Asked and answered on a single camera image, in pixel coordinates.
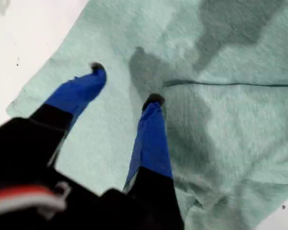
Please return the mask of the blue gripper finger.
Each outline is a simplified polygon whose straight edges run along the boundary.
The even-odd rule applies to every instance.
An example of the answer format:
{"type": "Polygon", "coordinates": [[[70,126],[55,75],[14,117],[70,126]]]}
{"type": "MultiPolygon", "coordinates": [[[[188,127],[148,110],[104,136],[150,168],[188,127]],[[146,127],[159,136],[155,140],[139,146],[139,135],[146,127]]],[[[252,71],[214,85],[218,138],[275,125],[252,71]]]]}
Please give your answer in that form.
{"type": "Polygon", "coordinates": [[[30,133],[44,138],[68,134],[86,107],[101,93],[107,80],[100,63],[91,64],[89,74],[60,85],[30,116],[30,133]]]}
{"type": "Polygon", "coordinates": [[[163,230],[182,230],[162,105],[158,93],[142,107],[124,192],[144,207],[163,230]]]}

